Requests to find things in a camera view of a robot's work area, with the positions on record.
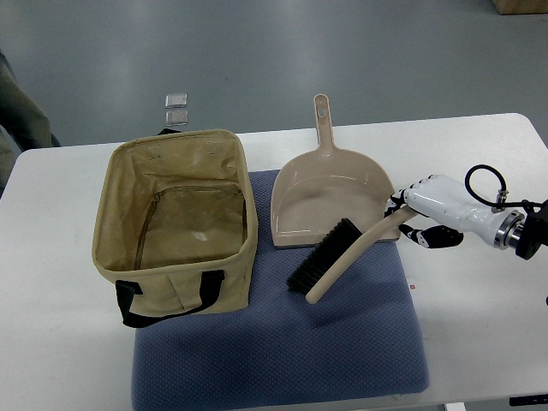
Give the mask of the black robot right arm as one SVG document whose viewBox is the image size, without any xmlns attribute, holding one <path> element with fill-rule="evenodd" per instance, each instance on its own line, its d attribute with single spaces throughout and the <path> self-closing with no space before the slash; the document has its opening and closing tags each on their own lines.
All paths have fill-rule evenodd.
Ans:
<svg viewBox="0 0 548 411">
<path fill-rule="evenodd" d="M 495 201 L 489 201 L 476 193 L 471 179 L 475 171 L 490 171 L 499 181 Z M 508 202 L 508 188 L 502 173 L 487 164 L 477 164 L 468 170 L 464 177 L 464 187 L 479 203 L 491 208 L 493 213 L 509 211 L 511 213 L 499 224 L 493 236 L 493 246 L 503 249 L 510 247 L 515 255 L 530 260 L 542 246 L 547 246 L 547 201 L 542 203 L 521 200 Z"/>
</svg>

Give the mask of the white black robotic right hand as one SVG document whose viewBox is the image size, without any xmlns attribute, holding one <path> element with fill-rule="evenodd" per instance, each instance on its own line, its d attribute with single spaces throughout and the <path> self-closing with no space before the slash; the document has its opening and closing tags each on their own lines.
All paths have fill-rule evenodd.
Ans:
<svg viewBox="0 0 548 411">
<path fill-rule="evenodd" d="M 429 176 L 392 194 L 384 214 L 389 216 L 404 206 L 437 223 L 428 229 L 405 223 L 398 227 L 407 238 L 430 249 L 455 247 L 468 232 L 494 248 L 516 248 L 525 223 L 525 216 L 515 208 L 486 205 L 465 185 L 443 175 Z"/>
</svg>

